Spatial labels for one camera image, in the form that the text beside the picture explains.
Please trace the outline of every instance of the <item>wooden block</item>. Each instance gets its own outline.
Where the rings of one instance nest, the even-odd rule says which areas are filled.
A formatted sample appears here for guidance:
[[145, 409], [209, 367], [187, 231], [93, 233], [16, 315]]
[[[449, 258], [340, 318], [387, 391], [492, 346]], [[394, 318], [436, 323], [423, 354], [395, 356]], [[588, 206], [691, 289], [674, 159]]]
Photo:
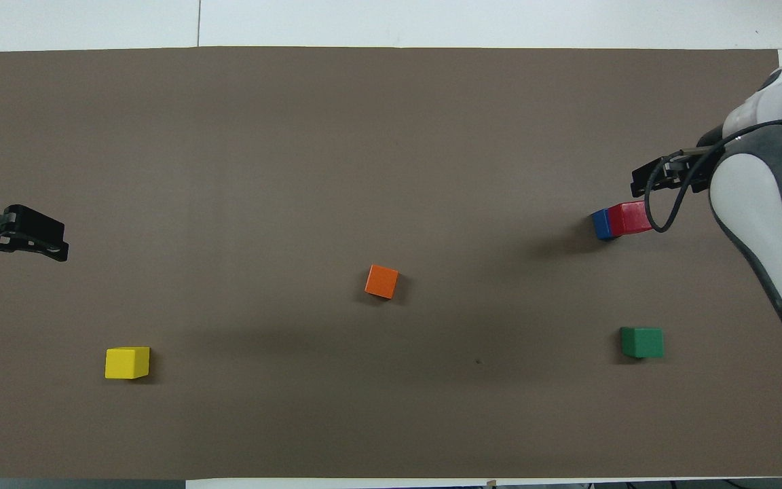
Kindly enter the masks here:
[[108, 350], [105, 378], [138, 378], [148, 374], [148, 346], [118, 346]]
[[397, 276], [399, 275], [400, 272], [397, 272], [397, 270], [373, 264], [370, 266], [370, 273], [367, 275], [367, 286], [364, 287], [364, 291], [379, 297], [394, 297], [394, 288], [397, 286]]
[[614, 236], [635, 234], [652, 229], [645, 214], [645, 201], [636, 200], [612, 205], [608, 208], [608, 223]]
[[593, 228], [596, 229], [596, 238], [602, 241], [611, 241], [617, 238], [611, 233], [611, 225], [608, 223], [608, 209], [599, 209], [590, 214], [590, 217], [593, 219]]
[[620, 328], [623, 354], [634, 359], [658, 359], [663, 356], [660, 328]]

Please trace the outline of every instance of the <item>red block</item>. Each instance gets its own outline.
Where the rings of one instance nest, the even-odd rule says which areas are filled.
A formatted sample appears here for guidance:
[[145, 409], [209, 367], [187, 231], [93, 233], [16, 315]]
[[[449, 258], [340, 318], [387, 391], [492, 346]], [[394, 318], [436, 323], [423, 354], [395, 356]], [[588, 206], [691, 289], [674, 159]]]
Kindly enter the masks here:
[[648, 223], [648, 215], [645, 214], [645, 202], [624, 202], [608, 208], [608, 226], [615, 236], [635, 234], [652, 229]]

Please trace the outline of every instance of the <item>black cable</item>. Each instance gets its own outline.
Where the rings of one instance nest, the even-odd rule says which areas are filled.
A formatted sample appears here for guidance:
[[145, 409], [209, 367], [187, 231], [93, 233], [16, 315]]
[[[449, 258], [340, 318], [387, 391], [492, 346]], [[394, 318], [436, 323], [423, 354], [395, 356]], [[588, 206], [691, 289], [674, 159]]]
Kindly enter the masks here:
[[720, 139], [720, 141], [717, 142], [716, 145], [711, 146], [711, 149], [709, 149], [707, 153], [702, 155], [696, 161], [696, 163], [693, 164], [692, 167], [690, 167], [690, 170], [687, 171], [684, 182], [680, 185], [679, 191], [677, 191], [677, 197], [674, 199], [674, 204], [671, 205], [671, 211], [668, 214], [668, 219], [665, 220], [664, 225], [658, 225], [654, 220], [654, 215], [651, 213], [651, 191], [652, 189], [654, 189], [654, 183], [656, 183], [657, 174], [660, 173], [660, 170], [662, 170], [660, 165], [655, 166], [654, 171], [651, 171], [651, 176], [648, 177], [648, 183], [645, 185], [645, 214], [646, 216], [648, 216], [648, 223], [650, 223], [651, 227], [654, 228], [654, 231], [666, 232], [668, 231], [668, 228], [671, 227], [671, 224], [674, 222], [674, 219], [677, 217], [677, 211], [680, 210], [680, 203], [682, 203], [682, 201], [684, 200], [684, 194], [686, 194], [686, 189], [690, 186], [692, 177], [695, 176], [696, 171], [698, 171], [699, 168], [701, 168], [701, 166], [705, 164], [705, 162], [714, 158], [717, 155], [717, 152], [723, 149], [730, 142], [733, 142], [733, 140], [735, 140], [737, 137], [744, 136], [745, 134], [751, 133], [752, 131], [761, 129], [768, 125], [782, 125], [782, 120], [773, 120], [773, 121], [768, 121], [768, 122], [754, 124], [745, 127], [742, 130], [738, 130], [730, 134], [729, 136]]
[[744, 487], [742, 485], [736, 484], [729, 479], [723, 479], [723, 482], [726, 482], [729, 486], [737, 487], [738, 489], [752, 489], [751, 487]]

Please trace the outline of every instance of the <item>orange block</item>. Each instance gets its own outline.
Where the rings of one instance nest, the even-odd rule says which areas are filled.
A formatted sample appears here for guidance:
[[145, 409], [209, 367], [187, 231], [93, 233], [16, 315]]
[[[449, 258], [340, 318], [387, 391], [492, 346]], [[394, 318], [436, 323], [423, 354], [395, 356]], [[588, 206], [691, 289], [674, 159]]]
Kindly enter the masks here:
[[367, 286], [364, 287], [364, 291], [379, 297], [394, 297], [394, 286], [397, 286], [398, 275], [400, 275], [400, 272], [397, 272], [397, 270], [372, 264], [370, 273], [367, 275]]

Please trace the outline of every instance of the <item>blue block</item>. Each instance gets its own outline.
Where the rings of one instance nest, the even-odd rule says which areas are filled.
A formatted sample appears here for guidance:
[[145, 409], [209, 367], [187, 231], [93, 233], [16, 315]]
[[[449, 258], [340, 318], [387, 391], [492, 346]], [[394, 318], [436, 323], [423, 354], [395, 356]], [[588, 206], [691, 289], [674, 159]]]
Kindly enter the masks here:
[[593, 218], [593, 227], [596, 228], [596, 238], [604, 241], [617, 238], [617, 236], [611, 233], [611, 226], [608, 225], [608, 209], [595, 211], [595, 213], [590, 214], [590, 217]]

